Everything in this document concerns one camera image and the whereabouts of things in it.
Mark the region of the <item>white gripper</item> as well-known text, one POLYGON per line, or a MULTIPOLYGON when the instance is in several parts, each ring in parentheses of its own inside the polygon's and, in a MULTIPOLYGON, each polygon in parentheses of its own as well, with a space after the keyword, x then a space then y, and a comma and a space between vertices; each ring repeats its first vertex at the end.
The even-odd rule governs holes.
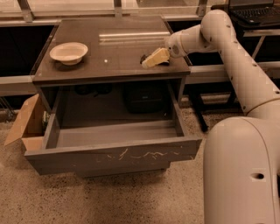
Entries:
POLYGON ((158 48, 152 54, 147 55, 148 58, 141 64, 143 68, 154 67, 164 61, 173 58, 186 56, 186 52, 182 46, 181 35, 173 33, 164 39, 165 48, 158 48))

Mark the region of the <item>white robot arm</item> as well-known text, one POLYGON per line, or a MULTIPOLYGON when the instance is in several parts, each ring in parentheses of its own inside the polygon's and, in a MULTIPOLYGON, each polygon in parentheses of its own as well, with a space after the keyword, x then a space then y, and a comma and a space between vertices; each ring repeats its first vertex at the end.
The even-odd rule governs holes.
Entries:
POLYGON ((280 224, 280 89, 238 42, 223 10, 173 33, 141 64, 219 53, 243 114, 218 122, 203 154, 205 224, 280 224))

